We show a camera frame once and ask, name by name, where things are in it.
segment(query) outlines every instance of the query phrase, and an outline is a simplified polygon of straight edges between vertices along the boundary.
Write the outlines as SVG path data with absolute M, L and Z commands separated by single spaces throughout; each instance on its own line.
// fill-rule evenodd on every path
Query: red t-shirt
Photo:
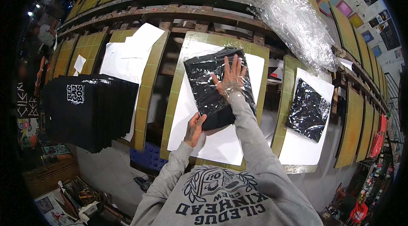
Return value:
M 365 203 L 362 203 L 361 205 L 356 202 L 356 206 L 350 213 L 350 218 L 351 221 L 353 222 L 361 222 L 364 217 L 366 217 L 368 211 L 368 207 L 366 206 Z

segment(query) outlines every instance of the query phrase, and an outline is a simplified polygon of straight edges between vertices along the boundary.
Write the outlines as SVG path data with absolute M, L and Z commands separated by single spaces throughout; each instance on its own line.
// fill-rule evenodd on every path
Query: paper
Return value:
M 120 55 L 125 50 L 125 43 L 108 43 L 106 45 L 105 56 L 100 68 L 99 73 L 108 76 L 120 78 L 129 82 L 137 84 L 142 83 L 143 71 L 145 70 L 147 59 L 150 54 L 150 50 L 144 51 L 136 49 L 135 52 L 139 55 L 145 55 L 142 58 L 126 58 L 122 59 Z M 135 107 L 133 109 L 132 122 L 130 124 L 129 133 L 123 137 L 125 140 L 130 141 L 133 137 L 135 126 L 135 115 L 137 99 L 139 98 L 139 90 L 137 91 Z
M 126 38 L 121 58 L 145 58 L 144 51 L 149 51 L 163 33 L 164 30 L 145 23 L 133 36 Z
M 187 60 L 196 56 L 204 56 L 207 55 L 205 51 L 210 49 L 221 50 L 222 47 L 192 41 L 187 46 L 183 45 L 180 57 Z M 257 102 L 265 60 L 250 54 L 245 54 L 245 57 L 254 100 Z M 197 111 L 187 74 L 184 73 L 167 150 L 173 151 L 179 147 L 180 142 L 182 142 L 186 134 L 187 122 Z M 201 134 L 198 144 L 191 153 L 191 156 L 216 162 L 241 165 L 243 153 L 241 143 L 235 131 L 235 125 L 229 125 L 216 133 L 214 133 L 214 131 L 208 131 Z
M 57 49 L 57 38 L 58 38 L 58 35 L 57 35 L 57 34 L 55 34 L 55 45 L 54 45 L 54 51 Z
M 86 59 L 79 54 L 77 60 L 75 61 L 75 65 L 74 65 L 74 69 L 76 69 L 78 73 L 82 72 L 82 67 L 85 64 L 85 61 Z
M 302 78 L 315 91 L 317 91 L 326 100 L 331 101 L 333 97 L 334 85 L 307 73 L 298 68 L 295 84 L 299 78 Z M 318 143 L 302 138 L 292 131 L 286 131 L 285 140 L 283 141 L 282 150 L 279 155 L 279 161 L 282 165 L 316 165 L 319 162 L 323 144 L 327 133 L 329 119 L 327 119 L 322 136 Z
M 352 69 L 352 65 L 353 65 L 353 62 L 352 61 L 349 61 L 349 60 L 346 60 L 346 59 L 343 59 L 343 58 L 338 58 L 339 59 L 339 61 L 340 61 L 340 63 L 343 65 L 343 66 L 345 66 L 346 68 L 348 68 L 349 70 L 351 70 L 351 71 L 353 71 L 353 69 Z

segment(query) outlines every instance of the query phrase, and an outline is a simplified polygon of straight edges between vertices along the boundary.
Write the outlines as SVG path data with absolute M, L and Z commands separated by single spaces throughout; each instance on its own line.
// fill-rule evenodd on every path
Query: plastic bag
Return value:
M 242 68 L 247 67 L 245 53 L 242 49 L 225 47 L 217 52 L 210 51 L 210 54 L 193 57 L 184 61 L 186 74 L 194 95 L 200 115 L 206 114 L 207 120 L 203 123 L 203 130 L 212 130 L 233 124 L 235 116 L 232 114 L 231 106 L 226 99 L 219 94 L 213 82 L 212 75 L 216 75 L 222 81 L 224 75 L 224 57 L 228 57 L 229 64 L 235 54 L 241 59 Z M 250 105 L 254 115 L 256 106 L 252 94 L 249 71 L 247 70 L 242 86 L 242 94 Z
M 250 0 L 251 11 L 266 23 L 296 57 L 312 69 L 336 72 L 333 39 L 308 0 Z
M 329 117 L 330 107 L 330 101 L 299 78 L 285 126 L 310 140 L 319 142 Z

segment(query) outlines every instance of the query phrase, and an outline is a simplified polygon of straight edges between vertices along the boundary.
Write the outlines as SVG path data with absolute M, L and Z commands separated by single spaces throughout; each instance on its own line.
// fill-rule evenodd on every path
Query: wall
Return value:
M 401 71 L 401 63 L 404 62 L 403 58 L 396 59 L 395 50 L 400 49 L 401 47 L 394 48 L 390 51 L 387 50 L 385 44 L 380 36 L 380 31 L 377 29 L 371 28 L 368 23 L 371 19 L 375 18 L 380 12 L 387 9 L 383 0 L 378 0 L 376 3 L 367 6 L 364 0 L 344 0 L 347 5 L 353 10 L 353 12 L 358 13 L 360 18 L 363 20 L 364 24 L 358 28 L 361 33 L 369 30 L 374 40 L 368 42 L 368 45 L 371 48 L 374 48 L 376 45 L 379 45 L 382 54 L 377 58 L 384 70 L 385 73 L 389 72 L 394 78 L 395 82 L 399 84 Z

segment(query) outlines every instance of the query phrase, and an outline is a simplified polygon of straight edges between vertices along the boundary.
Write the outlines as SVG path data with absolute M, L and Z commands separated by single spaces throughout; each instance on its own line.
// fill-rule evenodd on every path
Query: hand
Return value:
M 196 112 L 195 115 L 188 121 L 184 142 L 186 142 L 189 146 L 194 148 L 197 145 L 201 133 L 204 132 L 201 130 L 201 126 L 206 119 L 206 114 L 200 117 L 200 114 Z
M 232 59 L 231 70 L 228 62 L 228 57 L 224 57 L 224 77 L 219 81 L 217 76 L 212 74 L 212 81 L 217 87 L 217 91 L 224 97 L 227 97 L 230 92 L 241 91 L 243 86 L 243 79 L 245 77 L 247 68 L 244 66 L 241 71 L 241 59 L 238 55 L 234 55 Z

